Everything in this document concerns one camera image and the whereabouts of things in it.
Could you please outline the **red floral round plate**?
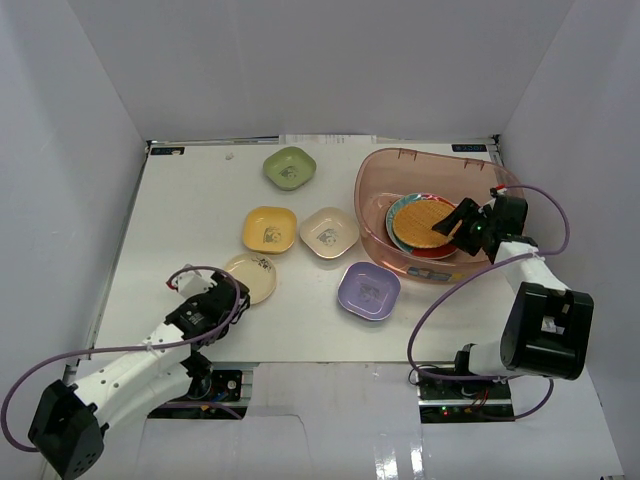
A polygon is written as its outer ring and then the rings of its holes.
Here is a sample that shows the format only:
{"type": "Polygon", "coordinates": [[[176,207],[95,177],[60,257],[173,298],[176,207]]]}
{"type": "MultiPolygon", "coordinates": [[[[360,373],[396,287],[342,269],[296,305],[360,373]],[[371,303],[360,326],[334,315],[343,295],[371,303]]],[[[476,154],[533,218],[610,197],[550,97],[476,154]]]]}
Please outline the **red floral round plate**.
{"type": "MultiPolygon", "coordinates": [[[[426,194],[426,193],[413,193],[406,196],[409,196],[411,198],[410,203],[415,202],[417,200],[422,200],[422,199],[433,199],[433,200],[448,203],[452,205],[455,209],[454,204],[437,195],[426,194]]],[[[414,248],[414,251],[411,255],[427,258],[427,259],[443,259],[452,255],[455,251],[456,251],[456,247],[453,245],[453,240],[451,240],[450,243],[439,248],[431,248],[431,249],[414,248]]]]}

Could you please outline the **woven bamboo round tray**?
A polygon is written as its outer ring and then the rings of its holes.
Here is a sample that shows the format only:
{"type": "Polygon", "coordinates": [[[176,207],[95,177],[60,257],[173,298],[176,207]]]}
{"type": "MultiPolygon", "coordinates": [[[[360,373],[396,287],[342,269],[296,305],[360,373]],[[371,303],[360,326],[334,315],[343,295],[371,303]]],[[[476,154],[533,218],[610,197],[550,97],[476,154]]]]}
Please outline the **woven bamboo round tray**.
{"type": "Polygon", "coordinates": [[[433,227],[454,211],[448,203],[422,199],[401,207],[392,221],[396,237],[403,243],[419,249],[439,248],[451,242],[450,235],[441,234],[433,227]]]}

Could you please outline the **cream round floral plate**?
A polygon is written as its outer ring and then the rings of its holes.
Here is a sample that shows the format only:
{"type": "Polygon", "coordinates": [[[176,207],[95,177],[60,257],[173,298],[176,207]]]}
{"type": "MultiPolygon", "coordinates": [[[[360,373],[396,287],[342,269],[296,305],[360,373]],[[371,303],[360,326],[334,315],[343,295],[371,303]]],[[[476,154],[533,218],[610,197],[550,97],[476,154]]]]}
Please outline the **cream round floral plate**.
{"type": "Polygon", "coordinates": [[[276,289],[276,267],[267,256],[248,252],[230,259],[224,270],[248,289],[252,304],[266,300],[276,289]]]}

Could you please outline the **purple square panda dish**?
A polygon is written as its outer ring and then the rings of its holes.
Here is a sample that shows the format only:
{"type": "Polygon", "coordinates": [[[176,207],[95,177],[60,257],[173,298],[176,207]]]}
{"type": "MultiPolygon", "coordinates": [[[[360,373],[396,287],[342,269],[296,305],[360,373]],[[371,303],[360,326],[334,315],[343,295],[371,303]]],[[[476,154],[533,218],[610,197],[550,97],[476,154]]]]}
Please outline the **purple square panda dish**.
{"type": "Polygon", "coordinates": [[[338,287],[339,305],[370,322],[391,316],[401,292],[399,278],[390,270],[370,262],[350,265],[338,287]]]}

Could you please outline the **teal round ceramic plate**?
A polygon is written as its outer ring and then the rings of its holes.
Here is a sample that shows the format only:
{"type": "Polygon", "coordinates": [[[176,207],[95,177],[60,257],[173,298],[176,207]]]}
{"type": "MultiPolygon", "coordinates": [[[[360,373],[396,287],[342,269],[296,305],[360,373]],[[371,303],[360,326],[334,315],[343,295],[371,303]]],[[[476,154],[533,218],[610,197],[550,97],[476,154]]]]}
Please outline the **teal round ceramic plate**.
{"type": "Polygon", "coordinates": [[[411,198],[409,196],[405,196],[403,198],[396,200],[393,204],[389,206],[385,215],[385,228],[386,228],[386,233],[388,237],[390,238],[391,242],[395,247],[397,247],[399,250],[407,254],[412,254],[414,251],[414,248],[404,243],[402,240],[400,240],[397,237],[393,227],[393,220],[396,214],[398,213],[398,211],[404,206],[408,205],[410,203],[410,200],[411,198]]]}

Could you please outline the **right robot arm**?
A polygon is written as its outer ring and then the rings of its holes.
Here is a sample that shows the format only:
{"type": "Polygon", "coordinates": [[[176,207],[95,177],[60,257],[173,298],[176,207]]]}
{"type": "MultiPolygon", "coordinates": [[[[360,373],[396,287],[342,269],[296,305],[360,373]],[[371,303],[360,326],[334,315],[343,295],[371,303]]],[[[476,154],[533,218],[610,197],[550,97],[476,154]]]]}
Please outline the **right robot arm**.
{"type": "Polygon", "coordinates": [[[477,397],[488,377],[575,380],[583,371],[593,298],[570,289],[551,272],[536,242],[523,235],[527,213],[525,199],[496,193],[484,206],[464,199],[432,227],[469,255],[484,252],[515,293],[501,337],[467,344],[456,353],[451,384],[463,398],[477,397]]]}

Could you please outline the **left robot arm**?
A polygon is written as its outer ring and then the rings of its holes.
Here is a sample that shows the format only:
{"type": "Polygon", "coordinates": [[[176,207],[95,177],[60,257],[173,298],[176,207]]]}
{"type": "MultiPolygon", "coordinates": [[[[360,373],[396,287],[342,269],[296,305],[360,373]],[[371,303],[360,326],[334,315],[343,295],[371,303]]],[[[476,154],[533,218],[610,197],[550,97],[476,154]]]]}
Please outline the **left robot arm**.
{"type": "Polygon", "coordinates": [[[60,478],[76,479],[96,464],[113,427],[176,398],[205,396],[213,365],[201,350],[249,306],[249,288],[214,271],[135,349],[70,385],[45,388],[28,431],[36,451],[60,478]]]}

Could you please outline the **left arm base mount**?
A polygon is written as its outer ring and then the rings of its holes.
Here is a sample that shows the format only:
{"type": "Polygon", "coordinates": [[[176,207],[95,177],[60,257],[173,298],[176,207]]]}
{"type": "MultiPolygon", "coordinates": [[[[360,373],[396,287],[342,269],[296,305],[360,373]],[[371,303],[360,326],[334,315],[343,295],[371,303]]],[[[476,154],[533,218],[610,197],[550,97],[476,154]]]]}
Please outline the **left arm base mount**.
{"type": "Polygon", "coordinates": [[[242,420],[250,398],[247,373],[238,369],[212,370],[186,395],[153,410],[149,419],[242,420]]]}

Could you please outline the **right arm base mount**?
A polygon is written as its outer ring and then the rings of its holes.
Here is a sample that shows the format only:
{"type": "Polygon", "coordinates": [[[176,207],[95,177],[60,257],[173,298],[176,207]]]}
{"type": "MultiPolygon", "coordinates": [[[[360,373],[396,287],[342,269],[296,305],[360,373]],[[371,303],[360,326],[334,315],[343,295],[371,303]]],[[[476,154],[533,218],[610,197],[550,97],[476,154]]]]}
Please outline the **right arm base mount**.
{"type": "Polygon", "coordinates": [[[416,388],[423,425],[513,420],[513,402],[507,383],[433,379],[415,370],[409,372],[407,380],[416,388]]]}

